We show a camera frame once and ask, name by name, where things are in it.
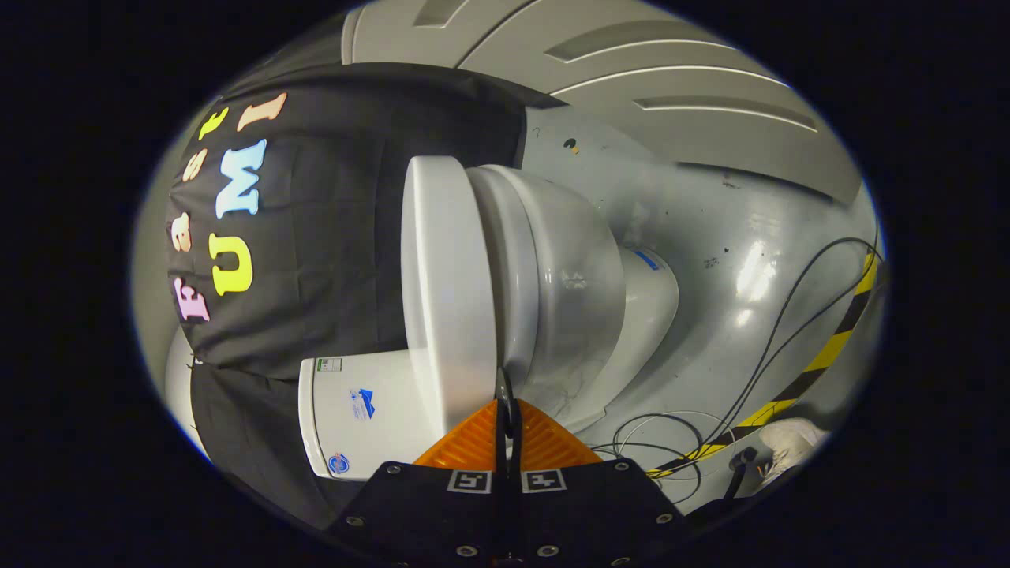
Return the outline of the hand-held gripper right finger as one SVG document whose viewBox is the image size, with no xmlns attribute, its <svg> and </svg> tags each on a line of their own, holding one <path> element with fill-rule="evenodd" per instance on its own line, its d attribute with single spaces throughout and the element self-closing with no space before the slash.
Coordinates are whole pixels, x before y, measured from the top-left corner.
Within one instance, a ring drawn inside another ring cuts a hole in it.
<svg viewBox="0 0 1010 568">
<path fill-rule="evenodd" d="M 509 558 L 518 565 L 647 565 L 692 528 L 635 461 L 603 459 L 521 399 L 512 407 Z"/>
</svg>

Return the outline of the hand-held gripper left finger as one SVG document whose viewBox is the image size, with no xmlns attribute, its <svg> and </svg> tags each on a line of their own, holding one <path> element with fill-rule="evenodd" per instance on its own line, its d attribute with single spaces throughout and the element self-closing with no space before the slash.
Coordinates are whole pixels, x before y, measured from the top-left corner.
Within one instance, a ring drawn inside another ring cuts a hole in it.
<svg viewBox="0 0 1010 568">
<path fill-rule="evenodd" d="M 487 404 L 437 443 L 465 432 L 490 442 L 484 467 L 436 468 L 384 461 L 328 526 L 327 536 L 367 565 L 500 565 L 510 543 L 510 410 Z"/>
</svg>

